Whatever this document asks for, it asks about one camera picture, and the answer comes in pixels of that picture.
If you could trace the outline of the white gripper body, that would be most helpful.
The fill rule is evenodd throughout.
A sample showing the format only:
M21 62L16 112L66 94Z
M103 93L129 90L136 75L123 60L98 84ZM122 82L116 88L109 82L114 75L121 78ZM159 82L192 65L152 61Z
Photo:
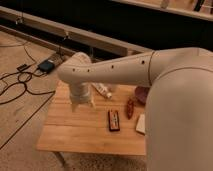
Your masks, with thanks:
M94 107L94 99L89 83L70 84L70 100L72 111L75 112L80 104L88 104Z

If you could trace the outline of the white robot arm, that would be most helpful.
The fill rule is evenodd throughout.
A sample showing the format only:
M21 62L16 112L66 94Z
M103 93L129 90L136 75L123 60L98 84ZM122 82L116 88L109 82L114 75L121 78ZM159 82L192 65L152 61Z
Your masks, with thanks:
M93 63L78 52L58 69L74 103L91 82L150 89L145 106L147 171L213 171L213 52L156 50Z

